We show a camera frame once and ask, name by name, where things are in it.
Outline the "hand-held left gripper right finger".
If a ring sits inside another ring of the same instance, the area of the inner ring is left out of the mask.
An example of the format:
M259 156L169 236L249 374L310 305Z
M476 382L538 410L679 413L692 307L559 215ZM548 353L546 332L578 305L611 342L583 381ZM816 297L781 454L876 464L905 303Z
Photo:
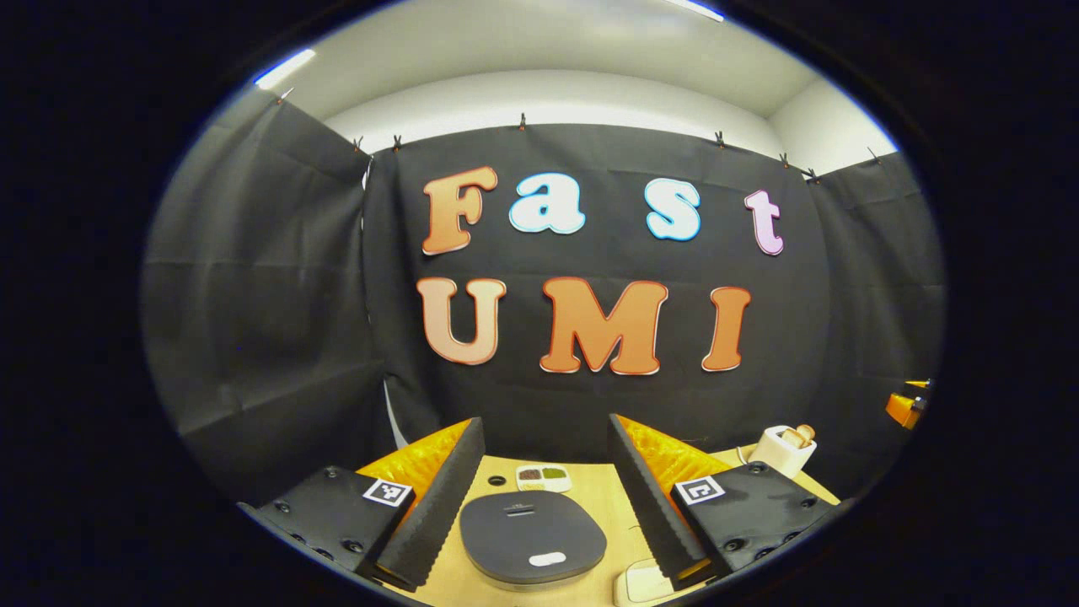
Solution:
M728 465L622 415L607 453L674 590L749 567L839 513L768 464Z

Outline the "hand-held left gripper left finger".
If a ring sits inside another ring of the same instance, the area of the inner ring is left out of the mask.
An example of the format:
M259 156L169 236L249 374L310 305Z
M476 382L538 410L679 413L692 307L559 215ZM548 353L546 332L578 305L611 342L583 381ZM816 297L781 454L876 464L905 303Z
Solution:
M484 452L483 422L473 417L356 471L323 466L277 498L240 508L336 569L415 591L427 583Z

